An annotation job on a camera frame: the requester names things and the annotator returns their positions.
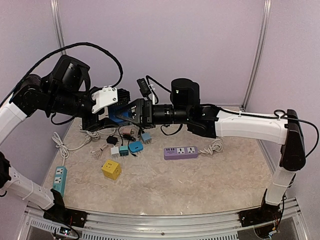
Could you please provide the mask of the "dark blue cube socket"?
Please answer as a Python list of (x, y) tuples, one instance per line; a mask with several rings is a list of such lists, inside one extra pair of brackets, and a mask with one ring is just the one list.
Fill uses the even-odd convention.
[(111, 105), (111, 106), (108, 106), (107, 109), (108, 109), (108, 118), (111, 121), (110, 124), (108, 125), (109, 128), (133, 125), (132, 122), (118, 117), (119, 115), (121, 115), (124, 118), (132, 118), (133, 113), (131, 108)]

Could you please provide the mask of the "white USB charger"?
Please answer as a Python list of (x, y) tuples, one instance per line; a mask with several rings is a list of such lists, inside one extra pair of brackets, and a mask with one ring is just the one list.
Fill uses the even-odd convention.
[(118, 158), (120, 156), (120, 151), (118, 146), (114, 146), (110, 148), (110, 155), (112, 158)]

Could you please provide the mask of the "purple power strip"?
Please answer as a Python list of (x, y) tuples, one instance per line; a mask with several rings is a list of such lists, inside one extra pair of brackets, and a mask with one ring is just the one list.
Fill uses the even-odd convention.
[(196, 146), (165, 147), (163, 149), (165, 160), (196, 159), (198, 156), (199, 151)]

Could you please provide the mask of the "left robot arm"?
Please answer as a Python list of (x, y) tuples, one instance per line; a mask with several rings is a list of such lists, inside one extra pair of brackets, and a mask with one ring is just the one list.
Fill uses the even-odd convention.
[[(81, 118), (84, 131), (116, 127), (108, 116), (108, 107), (121, 107), (130, 101), (130, 92), (117, 84), (91, 86), (90, 67), (62, 54), (53, 70), (41, 77), (29, 70), (0, 105), (0, 139), (4, 141), (26, 118), (41, 110), (53, 119), (57, 114), (71, 120)], [(45, 189), (20, 175), (6, 159), (0, 157), (0, 188), (36, 204), (46, 219), (67, 223), (72, 211), (55, 189)]]

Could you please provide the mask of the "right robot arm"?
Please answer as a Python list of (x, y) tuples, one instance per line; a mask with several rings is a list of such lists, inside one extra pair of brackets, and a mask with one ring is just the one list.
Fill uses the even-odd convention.
[(309, 155), (305, 150), (302, 120), (297, 112), (277, 109), (273, 114), (241, 113), (201, 103), (199, 84), (187, 78), (176, 78), (171, 82), (170, 101), (170, 104), (153, 105), (150, 100), (139, 98), (117, 110), (115, 116), (144, 129), (185, 124), (189, 132), (200, 137), (238, 137), (280, 145), (279, 164), (261, 205), (239, 213), (244, 227), (280, 221), (284, 214), (285, 193)]

